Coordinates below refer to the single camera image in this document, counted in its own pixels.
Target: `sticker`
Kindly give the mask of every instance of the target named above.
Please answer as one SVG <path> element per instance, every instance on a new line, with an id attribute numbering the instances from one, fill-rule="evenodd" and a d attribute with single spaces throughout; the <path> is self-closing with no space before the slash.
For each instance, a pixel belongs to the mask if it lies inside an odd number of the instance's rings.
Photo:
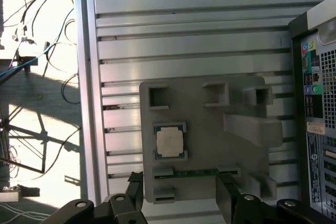
<path id="1" fill-rule="evenodd" d="M 310 133 L 316 133 L 316 134 L 322 134 L 324 135 L 326 133 L 326 127 L 324 123 L 320 122 L 307 122 L 307 131 Z"/>
<path id="2" fill-rule="evenodd" d="M 308 151 L 311 202 L 321 202 L 318 140 L 319 136 L 317 134 L 307 133 L 307 151 Z"/>

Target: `white cable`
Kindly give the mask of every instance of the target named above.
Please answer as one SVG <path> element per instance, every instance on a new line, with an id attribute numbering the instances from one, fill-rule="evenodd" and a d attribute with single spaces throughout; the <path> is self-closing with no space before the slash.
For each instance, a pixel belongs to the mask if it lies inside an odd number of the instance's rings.
<path id="1" fill-rule="evenodd" d="M 13 211 L 13 212 L 15 212 L 16 214 L 21 213 L 21 212 L 24 212 L 24 211 L 22 211 L 22 210 L 20 210 L 20 209 L 17 209 L 17 208 L 15 208 L 15 207 L 13 207 L 13 206 L 10 206 L 10 205 L 6 204 L 6 203 L 0 203 L 0 206 L 2 206 L 2 207 L 4 207 L 4 208 L 8 209 L 9 211 Z M 41 215 L 41 216 L 45 216 L 45 217 L 49 217 L 49 216 L 50 216 L 49 214 L 45 214 L 45 213 L 43 213 L 43 212 L 33 212 L 33 211 L 30 211 L 30 212 L 33 213 L 33 214 Z"/>
<path id="2" fill-rule="evenodd" d="M 13 213 L 15 213 L 15 214 L 21 214 L 22 212 L 24 212 L 24 211 L 22 211 L 20 209 L 17 209 L 15 207 L 12 207 L 12 206 L 10 206 L 8 204 L 5 204 L 5 203 L 0 203 L 0 206 L 3 207 L 3 208 L 5 208 L 5 209 L 7 209 L 7 210 L 9 210 L 9 211 L 11 211 L 11 212 L 13 212 Z M 33 212 L 33 211 L 30 211 L 29 214 L 25 214 L 25 216 L 28 217 L 28 218 L 30 218 L 30 217 L 33 217 L 33 218 L 39 217 L 39 218 L 44 218 L 45 219 L 45 218 L 49 217 L 50 215 L 44 214 L 42 212 Z"/>
<path id="3" fill-rule="evenodd" d="M 32 219 L 32 220 L 40 220 L 40 221 L 46 219 L 46 218 L 42 218 L 42 217 L 40 219 L 39 218 L 28 217 L 26 214 L 30 214 L 30 213 L 32 213 L 32 212 L 22 212 L 22 213 L 20 213 L 20 214 L 18 214 L 16 216 L 14 216 L 12 219 L 10 219 L 8 221 L 5 221 L 5 222 L 2 222 L 0 224 L 8 224 L 8 223 L 12 222 L 13 220 L 15 220 L 16 218 L 18 218 L 20 216 L 24 216 L 24 217 L 27 217 L 27 218 Z"/>

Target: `square slot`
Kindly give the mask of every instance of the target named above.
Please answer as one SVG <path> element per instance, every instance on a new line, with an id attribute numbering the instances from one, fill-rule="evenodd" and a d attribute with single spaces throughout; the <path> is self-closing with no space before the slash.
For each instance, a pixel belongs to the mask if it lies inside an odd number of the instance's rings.
<path id="1" fill-rule="evenodd" d="M 207 91 L 205 107 L 229 106 L 229 85 L 226 82 L 206 82 L 202 84 Z"/>
<path id="2" fill-rule="evenodd" d="M 149 87 L 149 106 L 151 109 L 168 109 L 168 88 Z"/>
<path id="3" fill-rule="evenodd" d="M 272 88 L 270 86 L 253 87 L 244 90 L 244 101 L 250 105 L 273 104 Z"/>

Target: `metal frame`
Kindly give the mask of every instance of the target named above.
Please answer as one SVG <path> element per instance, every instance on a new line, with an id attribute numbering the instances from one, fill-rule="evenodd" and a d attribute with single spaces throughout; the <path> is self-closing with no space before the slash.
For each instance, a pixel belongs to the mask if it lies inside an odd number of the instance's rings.
<path id="1" fill-rule="evenodd" d="M 75 0 L 75 10 L 77 17 L 77 50 L 78 50 L 78 68 L 79 68 L 79 88 L 81 96 L 81 111 L 83 121 L 83 138 L 85 142 L 85 166 L 86 179 L 88 188 L 88 198 L 95 204 L 102 201 L 100 198 L 100 181 L 98 177 L 97 149 L 96 149 L 96 121 L 92 107 L 92 80 L 90 61 L 94 57 L 90 56 L 88 43 L 91 39 L 89 36 L 87 0 Z"/>

